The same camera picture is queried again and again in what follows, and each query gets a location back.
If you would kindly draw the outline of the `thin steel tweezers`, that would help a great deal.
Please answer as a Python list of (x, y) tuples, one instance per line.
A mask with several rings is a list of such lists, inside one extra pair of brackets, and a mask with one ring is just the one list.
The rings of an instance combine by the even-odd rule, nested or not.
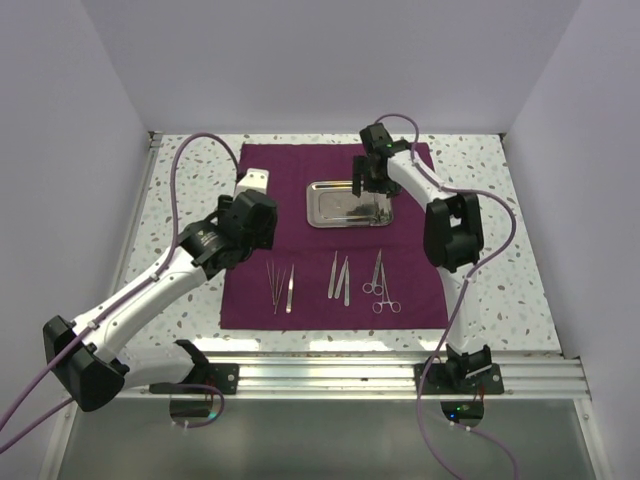
[(274, 296), (273, 296), (273, 302), (274, 302), (274, 311), (273, 313), (276, 314), (279, 308), (279, 304), (281, 301), (281, 297), (282, 297), (282, 293), (284, 290), (284, 283), (286, 280), (286, 273), (287, 270), (286, 269), (278, 269), (276, 274), (275, 274), (275, 280), (274, 280)]
[(276, 271), (275, 271), (275, 265), (273, 261), (266, 261), (266, 270), (267, 270), (267, 276), (268, 276), (268, 281), (269, 281), (269, 289), (270, 289), (270, 296), (271, 296), (271, 301), (272, 301), (272, 305), (276, 306)]

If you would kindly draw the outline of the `wide steel tweezers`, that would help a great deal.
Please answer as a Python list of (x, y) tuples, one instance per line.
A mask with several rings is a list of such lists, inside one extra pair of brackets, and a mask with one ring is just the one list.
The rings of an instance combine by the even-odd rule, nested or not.
[(295, 276), (295, 264), (292, 264), (290, 269), (290, 274), (289, 274), (287, 298), (286, 298), (286, 306), (285, 306), (285, 312), (287, 314), (290, 314), (292, 312), (292, 307), (293, 307), (293, 293), (294, 293), (294, 285), (295, 285), (294, 276)]

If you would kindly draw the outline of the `steel scissors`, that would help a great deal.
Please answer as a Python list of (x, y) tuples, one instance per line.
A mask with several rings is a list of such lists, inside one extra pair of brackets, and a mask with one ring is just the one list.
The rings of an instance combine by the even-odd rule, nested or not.
[(381, 295), (383, 293), (381, 270), (382, 250), (379, 250), (374, 263), (372, 278), (369, 282), (364, 283), (362, 286), (362, 290), (365, 294)]

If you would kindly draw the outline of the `steel forceps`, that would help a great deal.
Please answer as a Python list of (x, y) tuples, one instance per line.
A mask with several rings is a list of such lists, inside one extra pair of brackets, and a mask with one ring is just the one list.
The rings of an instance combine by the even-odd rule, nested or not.
[(381, 314), (385, 308), (390, 310), (392, 313), (397, 314), (401, 311), (402, 306), (401, 303), (395, 300), (392, 300), (389, 295), (388, 284), (386, 279), (386, 272), (384, 265), (380, 267), (380, 284), (381, 292), (378, 294), (379, 299), (374, 301), (372, 304), (372, 310), (375, 314)]

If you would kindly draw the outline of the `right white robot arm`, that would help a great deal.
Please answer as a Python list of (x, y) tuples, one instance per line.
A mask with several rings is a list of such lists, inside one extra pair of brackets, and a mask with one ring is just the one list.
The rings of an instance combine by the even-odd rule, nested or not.
[(472, 273), (484, 247), (478, 196), (447, 186), (408, 141), (394, 140), (383, 124), (369, 125), (359, 135), (365, 153), (353, 159), (352, 193), (406, 192), (424, 211), (423, 249), (437, 268), (449, 316), (446, 361), (427, 378), (468, 392), (492, 367)]

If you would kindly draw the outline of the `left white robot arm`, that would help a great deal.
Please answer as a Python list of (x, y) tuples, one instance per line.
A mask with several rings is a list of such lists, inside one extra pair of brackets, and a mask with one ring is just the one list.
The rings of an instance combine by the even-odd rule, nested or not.
[(277, 204), (249, 188), (221, 195), (216, 210), (188, 224), (160, 258), (114, 296), (72, 321), (55, 316), (43, 327), (45, 356), (52, 371), (84, 412), (98, 410), (122, 390), (147, 384), (177, 384), (201, 390), (208, 379), (204, 355), (176, 340), (158, 354), (136, 355), (127, 343), (176, 300), (269, 250)]

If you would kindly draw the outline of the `steel instrument tray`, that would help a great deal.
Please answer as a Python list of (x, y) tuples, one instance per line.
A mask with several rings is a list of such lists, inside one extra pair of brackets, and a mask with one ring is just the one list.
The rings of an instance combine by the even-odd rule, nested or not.
[(306, 218), (317, 229), (384, 227), (394, 219), (390, 198), (352, 193), (351, 181), (316, 181), (306, 188)]

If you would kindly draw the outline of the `aluminium mounting rail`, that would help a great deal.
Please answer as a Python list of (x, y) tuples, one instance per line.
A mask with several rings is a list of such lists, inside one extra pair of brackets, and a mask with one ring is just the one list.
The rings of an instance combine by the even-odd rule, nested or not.
[[(208, 364), (236, 363), (243, 399), (409, 399), (417, 395), (426, 354), (209, 355)], [(502, 395), (425, 395), (441, 400), (484, 396), (522, 399), (586, 399), (590, 396), (582, 364), (559, 356), (498, 355)]]

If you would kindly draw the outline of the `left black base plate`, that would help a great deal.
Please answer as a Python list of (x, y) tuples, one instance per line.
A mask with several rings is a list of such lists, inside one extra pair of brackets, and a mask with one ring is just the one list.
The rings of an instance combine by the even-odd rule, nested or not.
[(201, 385), (216, 388), (223, 395), (235, 395), (240, 379), (236, 363), (209, 363), (196, 365), (178, 384), (158, 383), (149, 386), (151, 394), (204, 394)]

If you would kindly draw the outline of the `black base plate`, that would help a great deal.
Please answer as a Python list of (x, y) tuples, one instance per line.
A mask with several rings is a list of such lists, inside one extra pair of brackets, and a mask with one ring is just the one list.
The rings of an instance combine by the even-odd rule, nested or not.
[(424, 380), (423, 395), (502, 395), (505, 387), (500, 366), (492, 364), (488, 370), (469, 378), (455, 379), (444, 364), (434, 363)]
[(209, 363), (196, 365), (178, 384), (158, 383), (149, 386), (151, 394), (204, 394), (201, 385), (216, 388), (223, 395), (235, 395), (240, 379), (236, 363)]

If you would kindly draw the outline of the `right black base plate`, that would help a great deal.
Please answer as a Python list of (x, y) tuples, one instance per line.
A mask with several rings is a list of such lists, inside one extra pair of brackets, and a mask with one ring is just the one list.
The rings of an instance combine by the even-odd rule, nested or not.
[(488, 370), (469, 378), (455, 379), (444, 364), (434, 363), (424, 380), (423, 395), (502, 395), (505, 387), (500, 366), (492, 364)]

